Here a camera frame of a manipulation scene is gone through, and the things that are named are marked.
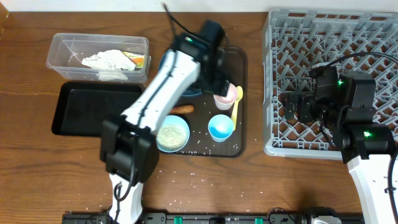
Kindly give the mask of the pink plastic cup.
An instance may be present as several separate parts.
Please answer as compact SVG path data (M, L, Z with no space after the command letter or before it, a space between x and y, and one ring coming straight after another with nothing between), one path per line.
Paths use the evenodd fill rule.
M213 95L213 98L215 101L215 105L219 110L228 110L234 105L237 96L238 91L236 87L232 83L230 83L226 96Z

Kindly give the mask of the light blue cup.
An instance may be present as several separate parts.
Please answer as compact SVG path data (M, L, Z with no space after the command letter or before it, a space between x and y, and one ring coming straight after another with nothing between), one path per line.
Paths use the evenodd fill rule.
M233 133L233 122L229 116L218 114L208 123L208 132L215 142L226 141Z

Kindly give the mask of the light blue rice bowl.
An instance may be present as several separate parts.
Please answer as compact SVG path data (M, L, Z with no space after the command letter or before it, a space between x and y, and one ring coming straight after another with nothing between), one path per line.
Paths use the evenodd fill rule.
M188 123L176 115L168 115L160 127L156 143L160 151L166 153L181 150L190 138Z

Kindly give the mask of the colourful snack wrapper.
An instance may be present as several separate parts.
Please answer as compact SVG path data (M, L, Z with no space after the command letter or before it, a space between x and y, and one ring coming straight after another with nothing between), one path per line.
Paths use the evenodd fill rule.
M139 70L144 66L144 60L145 56L141 54L134 54L131 52L125 52L123 51L123 54L132 62L135 64L135 69Z

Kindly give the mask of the white paper napkin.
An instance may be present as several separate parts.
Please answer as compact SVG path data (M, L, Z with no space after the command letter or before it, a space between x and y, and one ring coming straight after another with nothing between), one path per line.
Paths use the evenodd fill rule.
M97 69L96 74L101 81L127 80L124 71L134 71L132 63L120 50L107 50L86 57L81 62L84 66Z

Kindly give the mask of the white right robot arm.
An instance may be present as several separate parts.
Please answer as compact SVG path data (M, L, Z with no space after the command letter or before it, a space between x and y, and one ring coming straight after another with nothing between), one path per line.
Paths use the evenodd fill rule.
M397 223L394 165L397 145L389 126L374 122L376 81L370 74L321 66L310 71L311 93L300 94L301 123L327 128L358 191L365 223Z

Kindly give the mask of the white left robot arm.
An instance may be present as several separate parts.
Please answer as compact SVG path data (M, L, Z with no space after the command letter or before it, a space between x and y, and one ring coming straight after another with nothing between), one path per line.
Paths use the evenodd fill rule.
M219 68L223 38L224 34L176 36L143 94L120 116L103 121L100 159L113 185L113 223L140 218L143 184L159 161L155 136L182 93L197 85L212 94L227 94L229 81Z

